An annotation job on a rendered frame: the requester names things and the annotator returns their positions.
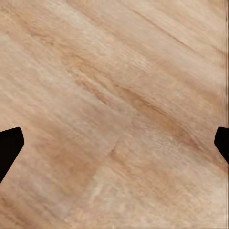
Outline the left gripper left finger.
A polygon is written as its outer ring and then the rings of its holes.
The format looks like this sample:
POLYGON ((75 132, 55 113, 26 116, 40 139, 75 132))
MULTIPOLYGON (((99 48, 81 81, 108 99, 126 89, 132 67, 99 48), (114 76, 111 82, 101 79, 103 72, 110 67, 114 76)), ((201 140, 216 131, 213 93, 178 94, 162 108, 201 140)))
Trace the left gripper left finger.
POLYGON ((0 183, 24 146, 20 127, 0 132, 0 183))

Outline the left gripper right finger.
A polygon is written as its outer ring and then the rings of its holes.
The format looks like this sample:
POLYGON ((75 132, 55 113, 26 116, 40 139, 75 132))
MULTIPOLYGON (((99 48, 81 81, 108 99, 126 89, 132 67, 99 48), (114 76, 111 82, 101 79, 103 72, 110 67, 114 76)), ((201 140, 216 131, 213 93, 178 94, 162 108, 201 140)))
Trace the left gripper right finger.
POLYGON ((229 164, 229 128, 218 127, 214 144, 229 164))

